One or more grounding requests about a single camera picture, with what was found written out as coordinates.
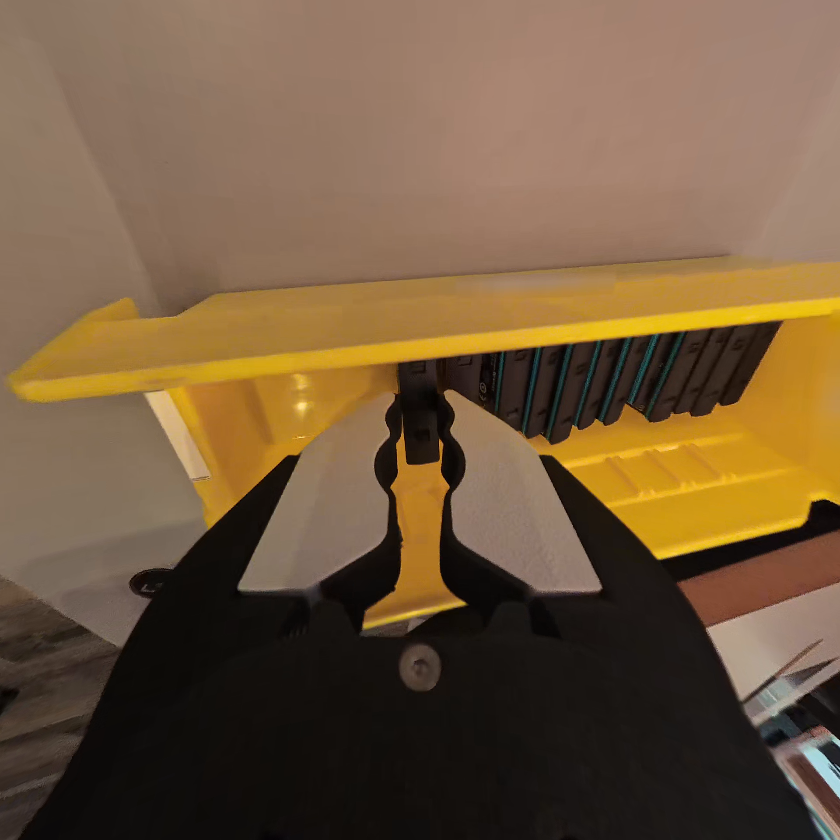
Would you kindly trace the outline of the row of black batteries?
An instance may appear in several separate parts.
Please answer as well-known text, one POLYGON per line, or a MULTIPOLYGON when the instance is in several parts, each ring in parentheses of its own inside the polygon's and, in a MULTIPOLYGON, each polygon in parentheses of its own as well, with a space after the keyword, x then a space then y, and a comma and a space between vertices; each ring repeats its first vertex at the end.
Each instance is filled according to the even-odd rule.
POLYGON ((625 408, 656 424, 738 403, 781 321, 658 332, 437 363, 442 385, 519 431, 556 445, 576 429, 611 426, 625 408))

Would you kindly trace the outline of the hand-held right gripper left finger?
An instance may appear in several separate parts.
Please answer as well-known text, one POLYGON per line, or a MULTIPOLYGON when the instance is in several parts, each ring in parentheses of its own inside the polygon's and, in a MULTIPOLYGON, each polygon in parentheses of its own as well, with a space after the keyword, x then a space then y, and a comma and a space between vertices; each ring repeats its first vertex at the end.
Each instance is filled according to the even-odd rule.
POLYGON ((363 403, 315 437, 290 473, 238 590, 341 603, 354 621, 391 594, 402 534, 393 485, 399 396, 363 403))

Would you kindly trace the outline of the yellow plastic bin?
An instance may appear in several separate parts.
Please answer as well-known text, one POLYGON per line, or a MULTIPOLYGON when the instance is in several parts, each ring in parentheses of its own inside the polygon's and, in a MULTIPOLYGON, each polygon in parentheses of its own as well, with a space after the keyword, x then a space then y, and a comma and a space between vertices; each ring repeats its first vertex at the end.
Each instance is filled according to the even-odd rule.
POLYGON ((659 560, 800 527, 839 502, 838 263, 689 259, 220 293, 142 318, 92 311, 8 377, 37 403, 168 394, 208 468, 212 526, 396 365, 468 351, 782 326, 742 399, 649 423, 633 409, 555 457, 659 560))

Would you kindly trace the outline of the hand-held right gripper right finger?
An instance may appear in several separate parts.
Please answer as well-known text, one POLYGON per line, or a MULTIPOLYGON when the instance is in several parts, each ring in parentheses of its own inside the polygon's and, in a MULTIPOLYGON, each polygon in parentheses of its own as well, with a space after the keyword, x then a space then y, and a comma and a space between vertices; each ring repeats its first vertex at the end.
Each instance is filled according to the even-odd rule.
POLYGON ((439 567, 488 617, 503 602, 598 595, 602 582, 538 452, 456 391, 439 397, 439 567))

